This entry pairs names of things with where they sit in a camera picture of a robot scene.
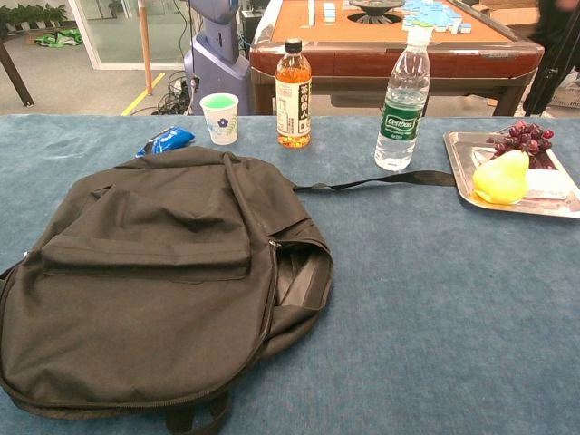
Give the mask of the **clear water bottle green label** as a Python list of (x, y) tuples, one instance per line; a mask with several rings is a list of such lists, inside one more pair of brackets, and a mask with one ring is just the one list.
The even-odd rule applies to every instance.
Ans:
[(411, 162), (430, 89), (431, 35), (430, 27), (413, 26), (391, 71), (374, 152), (375, 163), (383, 169), (400, 171)]

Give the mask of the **paper cup with green liquid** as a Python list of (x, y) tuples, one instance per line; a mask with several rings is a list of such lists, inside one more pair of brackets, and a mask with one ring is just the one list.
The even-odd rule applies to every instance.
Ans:
[(199, 104), (212, 142), (220, 146), (236, 142), (238, 97), (231, 93), (212, 93), (203, 97)]

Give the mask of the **black fabric backpack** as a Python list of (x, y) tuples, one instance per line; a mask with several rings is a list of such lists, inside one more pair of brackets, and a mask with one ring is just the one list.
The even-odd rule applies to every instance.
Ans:
[(273, 164), (187, 147), (76, 181), (0, 275), (0, 386), (89, 420), (161, 410), (218, 435), (231, 385), (313, 327), (334, 261)]

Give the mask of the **blue mahjong tile pile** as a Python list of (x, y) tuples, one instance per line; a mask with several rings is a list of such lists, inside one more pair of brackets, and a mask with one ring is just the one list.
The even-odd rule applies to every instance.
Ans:
[(472, 24), (450, 5), (438, 0), (405, 0), (401, 28), (429, 27), (438, 33), (469, 34)]

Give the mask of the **white block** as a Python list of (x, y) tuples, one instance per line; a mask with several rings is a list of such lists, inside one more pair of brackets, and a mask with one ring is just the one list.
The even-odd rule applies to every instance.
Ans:
[(566, 199), (570, 188), (562, 173), (556, 169), (529, 169), (526, 198)]

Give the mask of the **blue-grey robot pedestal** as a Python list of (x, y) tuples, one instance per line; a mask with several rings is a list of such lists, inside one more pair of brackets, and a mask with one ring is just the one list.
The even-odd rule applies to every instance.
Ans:
[(188, 0), (203, 19), (184, 57), (190, 104), (189, 112), (202, 113), (200, 100), (211, 93), (238, 97), (238, 114), (256, 113), (249, 60), (239, 51), (238, 0)]

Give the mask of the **red grape bunch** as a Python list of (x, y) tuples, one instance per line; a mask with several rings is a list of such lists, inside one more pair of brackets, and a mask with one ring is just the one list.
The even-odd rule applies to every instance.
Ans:
[(531, 169), (555, 169), (555, 164), (547, 155), (552, 148), (555, 133), (537, 123), (517, 121), (502, 130), (498, 136), (488, 137), (486, 143), (494, 148), (494, 158), (512, 150), (519, 150), (529, 157)]

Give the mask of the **white framed glass partition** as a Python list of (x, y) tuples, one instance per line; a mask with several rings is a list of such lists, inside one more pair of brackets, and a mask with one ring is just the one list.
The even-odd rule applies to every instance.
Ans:
[(68, 0), (84, 46), (97, 70), (144, 68), (139, 6), (147, 18), (150, 67), (180, 70), (197, 17), (187, 0)]

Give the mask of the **amber tea bottle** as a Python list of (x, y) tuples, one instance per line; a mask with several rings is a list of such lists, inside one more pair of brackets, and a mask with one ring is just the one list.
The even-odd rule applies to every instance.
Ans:
[(312, 68), (302, 50), (300, 39), (287, 39), (275, 71), (277, 138), (289, 149), (301, 149), (311, 139)]

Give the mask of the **brown mahjong table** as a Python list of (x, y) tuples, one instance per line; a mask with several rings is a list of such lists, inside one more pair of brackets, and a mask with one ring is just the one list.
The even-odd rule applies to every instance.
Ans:
[[(495, 115), (512, 115), (540, 64), (543, 47), (460, 0), (439, 1), (461, 15), (471, 31), (433, 33), (428, 48), (430, 94), (495, 99)], [(249, 54), (256, 114), (273, 112), (276, 66), (289, 38), (303, 43), (315, 93), (385, 94), (392, 68), (406, 46), (401, 24), (355, 23), (343, 0), (315, 0), (314, 15), (310, 25), (308, 0), (270, 0)]]

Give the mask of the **wooden pole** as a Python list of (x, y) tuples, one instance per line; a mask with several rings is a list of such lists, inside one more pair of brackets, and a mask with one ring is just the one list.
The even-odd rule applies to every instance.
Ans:
[(137, 0), (137, 2), (140, 23), (140, 45), (142, 50), (142, 59), (145, 73), (146, 93), (148, 95), (152, 95), (153, 85), (150, 66), (150, 42), (149, 42), (147, 6), (146, 0)]

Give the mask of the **steel tray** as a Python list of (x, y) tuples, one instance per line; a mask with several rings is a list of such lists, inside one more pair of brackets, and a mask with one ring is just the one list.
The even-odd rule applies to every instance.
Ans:
[(541, 216), (580, 219), (580, 188), (575, 184), (552, 150), (547, 155), (568, 182), (570, 191), (566, 199), (522, 198), (513, 205), (491, 204), (474, 192), (472, 175), (475, 170), (494, 155), (494, 148), (486, 143), (495, 132), (448, 131), (443, 135), (452, 173), (460, 196), (468, 203), (486, 209)]

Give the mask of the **dark wooden table leg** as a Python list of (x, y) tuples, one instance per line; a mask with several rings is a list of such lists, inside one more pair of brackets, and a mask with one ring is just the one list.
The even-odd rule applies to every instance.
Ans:
[(18, 72), (9, 52), (6, 50), (4, 43), (0, 40), (0, 63), (3, 65), (12, 85), (19, 95), (24, 107), (34, 106), (34, 100), (27, 90), (24, 81)]

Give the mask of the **potted green plants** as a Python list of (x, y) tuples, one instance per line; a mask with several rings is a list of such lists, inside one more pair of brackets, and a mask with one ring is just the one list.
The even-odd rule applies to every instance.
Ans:
[(0, 23), (9, 24), (14, 28), (27, 24), (30, 29), (38, 29), (39, 23), (51, 27), (63, 26), (67, 21), (66, 6), (58, 5), (22, 5), (8, 7), (0, 5)]

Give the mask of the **green cloth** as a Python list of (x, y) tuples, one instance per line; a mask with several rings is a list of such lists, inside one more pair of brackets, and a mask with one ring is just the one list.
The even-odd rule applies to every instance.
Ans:
[(62, 48), (81, 45), (82, 36), (78, 29), (62, 29), (38, 36), (34, 42), (42, 47)]

